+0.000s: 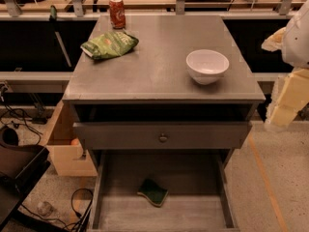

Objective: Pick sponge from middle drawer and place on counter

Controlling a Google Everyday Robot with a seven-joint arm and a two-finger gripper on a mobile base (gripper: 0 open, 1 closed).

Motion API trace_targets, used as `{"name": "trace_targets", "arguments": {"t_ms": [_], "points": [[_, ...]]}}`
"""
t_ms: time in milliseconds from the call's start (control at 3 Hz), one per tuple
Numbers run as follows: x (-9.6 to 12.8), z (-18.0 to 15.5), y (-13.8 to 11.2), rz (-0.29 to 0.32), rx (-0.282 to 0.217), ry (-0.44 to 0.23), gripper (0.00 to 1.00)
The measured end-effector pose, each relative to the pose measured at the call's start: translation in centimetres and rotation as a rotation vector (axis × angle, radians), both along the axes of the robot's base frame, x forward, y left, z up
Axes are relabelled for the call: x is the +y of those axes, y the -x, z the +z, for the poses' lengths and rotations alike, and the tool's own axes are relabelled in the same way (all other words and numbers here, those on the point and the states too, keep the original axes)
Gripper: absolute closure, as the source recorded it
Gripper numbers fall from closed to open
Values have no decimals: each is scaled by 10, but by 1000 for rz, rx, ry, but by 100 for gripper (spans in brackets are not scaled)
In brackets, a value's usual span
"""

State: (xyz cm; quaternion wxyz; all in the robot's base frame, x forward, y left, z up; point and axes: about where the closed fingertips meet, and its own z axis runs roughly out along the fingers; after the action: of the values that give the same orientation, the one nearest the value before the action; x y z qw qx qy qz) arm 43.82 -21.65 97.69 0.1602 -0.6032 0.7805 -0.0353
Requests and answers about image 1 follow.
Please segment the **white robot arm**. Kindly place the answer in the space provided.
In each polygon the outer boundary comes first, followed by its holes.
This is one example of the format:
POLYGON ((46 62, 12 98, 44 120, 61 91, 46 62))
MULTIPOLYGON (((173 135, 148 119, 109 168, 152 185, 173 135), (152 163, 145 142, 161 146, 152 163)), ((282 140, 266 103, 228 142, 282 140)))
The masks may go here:
POLYGON ((285 27, 264 40, 262 49, 280 50, 283 62, 293 67, 291 73, 275 82, 267 108, 266 129, 282 131, 309 103, 309 1, 285 27))

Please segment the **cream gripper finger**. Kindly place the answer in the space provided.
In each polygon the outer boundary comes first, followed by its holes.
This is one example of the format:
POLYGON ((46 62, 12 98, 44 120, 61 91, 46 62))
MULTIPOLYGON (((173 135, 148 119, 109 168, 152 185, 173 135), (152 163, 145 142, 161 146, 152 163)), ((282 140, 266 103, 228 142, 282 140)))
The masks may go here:
POLYGON ((261 45, 261 48, 266 51, 274 52, 282 48, 282 40, 284 33, 286 31, 285 27, 280 28, 267 39, 265 39, 261 45))
POLYGON ((294 68, 278 78, 267 107, 267 128, 287 128, 309 102, 309 69, 294 68))

